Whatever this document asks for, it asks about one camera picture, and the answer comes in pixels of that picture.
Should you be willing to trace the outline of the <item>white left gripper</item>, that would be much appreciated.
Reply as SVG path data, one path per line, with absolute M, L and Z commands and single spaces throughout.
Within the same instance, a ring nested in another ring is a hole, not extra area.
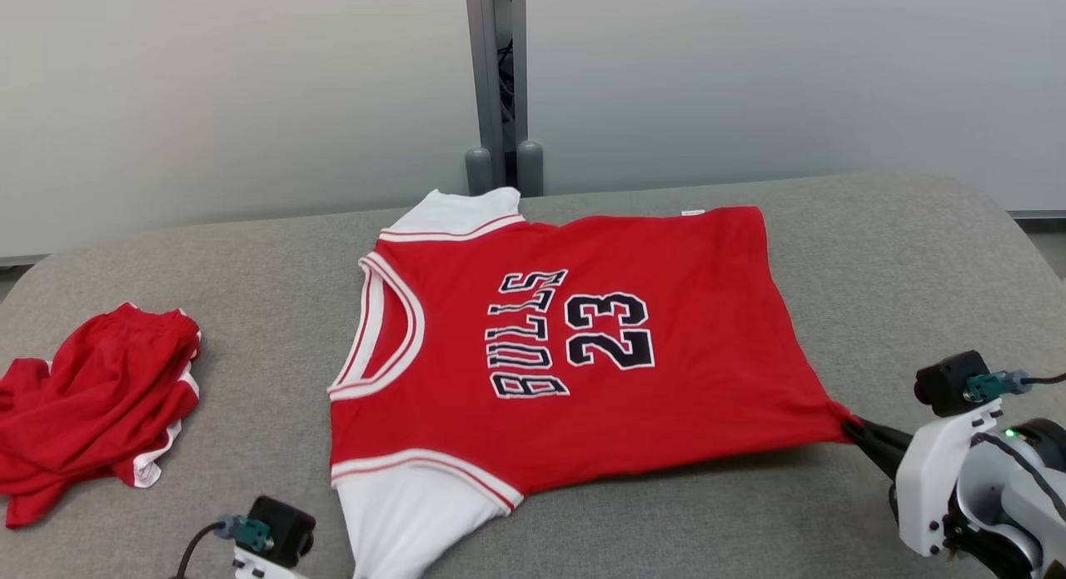
M 296 568 L 282 567 L 239 546 L 233 548 L 232 567 L 236 579 L 306 579 Z

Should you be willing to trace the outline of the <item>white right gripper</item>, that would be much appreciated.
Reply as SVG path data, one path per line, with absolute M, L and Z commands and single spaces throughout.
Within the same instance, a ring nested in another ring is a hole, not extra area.
M 930 557 L 943 544 L 944 515 L 962 468 L 979 432 L 996 427 L 1002 401 L 937 419 L 914 433 L 863 418 L 849 420 L 843 434 L 894 481 L 899 538 L 912 552 Z

